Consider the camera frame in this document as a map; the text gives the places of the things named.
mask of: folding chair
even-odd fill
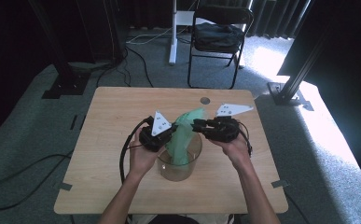
[[[200,19],[208,22],[197,24],[197,21]],[[190,88],[206,88],[191,85],[193,57],[229,59],[229,63],[227,64],[227,66],[229,66],[236,53],[239,52],[238,60],[233,60],[235,62],[235,72],[229,89],[233,88],[238,74],[239,59],[242,57],[244,39],[252,22],[253,13],[246,7],[203,6],[195,10],[192,22],[187,76],[187,83]],[[234,24],[245,25],[245,27],[244,29],[240,29],[234,26]],[[230,54],[230,57],[205,53],[194,54],[193,51]]]

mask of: green plastic bag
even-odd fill
[[[207,113],[204,108],[197,108],[185,114],[182,114],[176,120],[178,125],[172,139],[165,146],[169,155],[172,157],[173,165],[184,165],[188,163],[187,147],[196,133],[192,132],[191,124],[194,119],[207,119]]]

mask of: person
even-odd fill
[[[121,188],[102,213],[99,224],[125,223],[133,196],[142,178],[152,168],[159,154],[165,150],[163,147],[158,152],[151,152],[142,147],[139,142],[140,131],[141,129],[135,133],[134,141],[130,143],[130,171]],[[250,222],[253,224],[280,223],[259,182],[243,137],[239,134],[229,143],[210,141],[222,147],[224,154],[229,157],[239,175]]]

